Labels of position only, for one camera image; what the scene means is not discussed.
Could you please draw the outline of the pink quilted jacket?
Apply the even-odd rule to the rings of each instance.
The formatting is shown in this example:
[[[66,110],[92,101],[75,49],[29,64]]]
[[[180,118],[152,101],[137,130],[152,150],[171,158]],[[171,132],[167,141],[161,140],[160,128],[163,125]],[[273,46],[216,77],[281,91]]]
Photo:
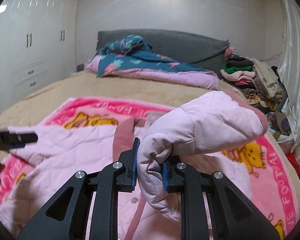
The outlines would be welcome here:
[[[19,239],[239,237],[228,192],[257,212],[244,164],[223,151],[266,133],[258,109],[212,91],[150,126],[12,127],[37,139],[16,155],[34,166],[0,205]]]

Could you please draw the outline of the pile of folded clothes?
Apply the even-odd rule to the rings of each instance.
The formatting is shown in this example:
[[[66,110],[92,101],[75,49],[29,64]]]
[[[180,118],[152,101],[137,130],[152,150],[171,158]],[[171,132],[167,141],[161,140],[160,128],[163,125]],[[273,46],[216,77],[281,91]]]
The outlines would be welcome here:
[[[238,89],[249,105],[266,115],[275,135],[291,136],[288,119],[282,113],[288,96],[277,68],[255,58],[239,56],[233,46],[225,50],[224,57],[225,67],[219,71],[221,78]]]

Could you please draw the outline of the beige bed cover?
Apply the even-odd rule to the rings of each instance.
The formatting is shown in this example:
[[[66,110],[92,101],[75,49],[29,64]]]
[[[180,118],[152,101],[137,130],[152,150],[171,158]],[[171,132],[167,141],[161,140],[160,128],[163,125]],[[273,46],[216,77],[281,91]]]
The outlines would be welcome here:
[[[263,113],[246,106],[226,84],[222,84],[220,91],[212,91],[150,80],[96,78],[93,74],[80,73],[52,83],[8,107],[0,114],[0,128],[35,126],[67,100],[87,97],[141,101],[167,106],[169,111],[197,100],[207,105],[208,115],[220,113],[229,116],[234,121],[242,122],[245,130],[259,128],[264,121]],[[284,155],[283,159],[290,165]]]

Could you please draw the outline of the pink bear fleece blanket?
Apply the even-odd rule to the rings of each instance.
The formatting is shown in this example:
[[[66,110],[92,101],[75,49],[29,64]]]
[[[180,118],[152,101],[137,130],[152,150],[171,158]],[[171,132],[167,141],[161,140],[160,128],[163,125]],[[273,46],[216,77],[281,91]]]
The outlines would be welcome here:
[[[134,137],[169,108],[135,100],[71,98],[35,126],[38,141],[12,150],[0,174],[0,220],[17,235],[47,200],[78,170],[93,173],[116,161]],[[285,237],[300,217],[300,181],[281,148],[264,135],[244,146],[183,157],[200,172],[222,171]]]

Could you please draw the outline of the red plastic bag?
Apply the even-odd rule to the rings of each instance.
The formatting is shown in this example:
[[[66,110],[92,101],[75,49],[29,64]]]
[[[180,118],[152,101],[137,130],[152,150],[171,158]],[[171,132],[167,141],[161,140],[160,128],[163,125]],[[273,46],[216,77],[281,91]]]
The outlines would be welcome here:
[[[295,151],[288,152],[286,154],[287,159],[289,160],[290,164],[293,166],[294,170],[297,174],[300,174],[300,164],[298,163],[295,157]]]

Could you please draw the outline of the white wardrobe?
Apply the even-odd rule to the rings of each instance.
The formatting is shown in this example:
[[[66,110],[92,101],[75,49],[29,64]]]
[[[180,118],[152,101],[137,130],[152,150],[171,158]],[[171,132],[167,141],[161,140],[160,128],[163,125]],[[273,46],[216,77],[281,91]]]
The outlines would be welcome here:
[[[0,114],[76,70],[78,0],[0,4]]]

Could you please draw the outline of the blue floral pink quilt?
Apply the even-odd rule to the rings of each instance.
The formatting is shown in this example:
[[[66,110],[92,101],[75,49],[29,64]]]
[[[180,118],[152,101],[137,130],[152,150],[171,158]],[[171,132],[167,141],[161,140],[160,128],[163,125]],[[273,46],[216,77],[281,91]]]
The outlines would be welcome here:
[[[213,71],[154,53],[139,35],[109,42],[83,64],[83,70],[97,77],[118,76],[219,90],[219,79]]]

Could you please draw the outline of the grey headboard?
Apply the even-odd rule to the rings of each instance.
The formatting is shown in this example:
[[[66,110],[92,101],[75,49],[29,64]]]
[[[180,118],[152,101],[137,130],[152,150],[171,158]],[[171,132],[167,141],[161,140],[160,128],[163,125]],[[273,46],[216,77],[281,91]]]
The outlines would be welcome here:
[[[96,49],[99,50],[109,42],[120,40],[128,35],[141,36],[154,53],[215,73],[225,67],[225,51],[230,46],[228,40],[176,30],[121,29],[99,31]]]

